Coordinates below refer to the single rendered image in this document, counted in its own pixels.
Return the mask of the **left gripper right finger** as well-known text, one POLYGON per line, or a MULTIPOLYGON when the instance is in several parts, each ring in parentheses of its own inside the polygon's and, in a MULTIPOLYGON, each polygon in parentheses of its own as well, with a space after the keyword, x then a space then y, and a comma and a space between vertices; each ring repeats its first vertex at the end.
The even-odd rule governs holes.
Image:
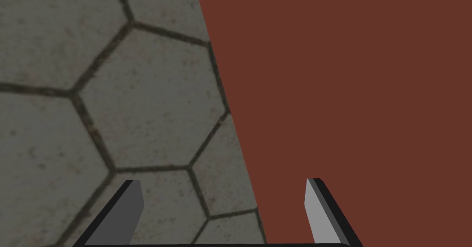
POLYGON ((308 178, 304 206, 316 247, 363 247, 320 178, 308 178))

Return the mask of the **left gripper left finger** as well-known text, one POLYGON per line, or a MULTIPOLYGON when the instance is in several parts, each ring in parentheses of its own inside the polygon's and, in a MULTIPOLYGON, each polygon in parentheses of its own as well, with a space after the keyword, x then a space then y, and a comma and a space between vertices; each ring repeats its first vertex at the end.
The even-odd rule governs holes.
POLYGON ((143 209, 140 181, 125 180, 74 245, 129 245, 143 209))

